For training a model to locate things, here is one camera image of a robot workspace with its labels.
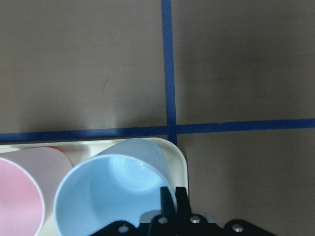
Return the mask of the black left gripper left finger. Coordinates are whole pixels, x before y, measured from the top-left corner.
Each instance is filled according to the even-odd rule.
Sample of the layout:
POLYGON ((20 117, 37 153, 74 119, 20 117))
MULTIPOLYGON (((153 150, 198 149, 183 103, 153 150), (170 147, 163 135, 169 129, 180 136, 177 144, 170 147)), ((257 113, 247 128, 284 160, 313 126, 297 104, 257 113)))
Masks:
POLYGON ((167 187, 160 188, 161 214, 167 218, 175 216, 175 204, 167 187))

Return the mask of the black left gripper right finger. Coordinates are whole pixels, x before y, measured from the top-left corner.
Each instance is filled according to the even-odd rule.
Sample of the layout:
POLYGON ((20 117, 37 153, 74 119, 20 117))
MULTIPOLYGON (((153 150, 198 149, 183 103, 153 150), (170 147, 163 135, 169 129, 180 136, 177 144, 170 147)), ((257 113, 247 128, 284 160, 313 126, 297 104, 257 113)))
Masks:
POLYGON ((176 187, 175 196, 177 200, 177 214, 180 217, 190 217, 192 215, 192 211, 186 188, 176 187))

